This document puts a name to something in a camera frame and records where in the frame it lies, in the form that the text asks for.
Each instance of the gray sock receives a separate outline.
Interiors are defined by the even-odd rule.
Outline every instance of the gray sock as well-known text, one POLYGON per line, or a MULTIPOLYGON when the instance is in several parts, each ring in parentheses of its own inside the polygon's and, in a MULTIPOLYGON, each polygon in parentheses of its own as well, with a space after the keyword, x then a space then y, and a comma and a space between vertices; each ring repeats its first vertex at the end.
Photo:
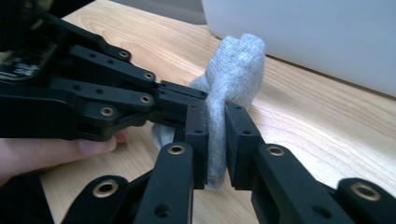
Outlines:
MULTIPOLYGON (((254 35, 241 39, 225 37, 206 68, 205 75, 190 86, 209 92, 205 101, 208 113, 207 189, 218 189, 226 170, 226 130, 224 106, 232 102, 248 107, 262 84, 265 44, 254 35)), ((158 148, 172 142, 174 129, 154 125, 154 142, 158 148)))

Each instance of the finger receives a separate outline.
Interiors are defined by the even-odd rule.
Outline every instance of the finger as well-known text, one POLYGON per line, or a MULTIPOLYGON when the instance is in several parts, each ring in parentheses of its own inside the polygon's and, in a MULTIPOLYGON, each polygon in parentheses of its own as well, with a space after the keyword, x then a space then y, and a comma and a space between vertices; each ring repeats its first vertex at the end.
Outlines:
POLYGON ((0 139, 0 179, 106 153, 116 145, 114 136, 106 142, 0 139))
POLYGON ((126 143, 128 141, 128 136, 129 136, 128 130, 124 129, 124 130, 118 131, 118 132, 114 133, 114 136, 116 137, 117 142, 126 143))

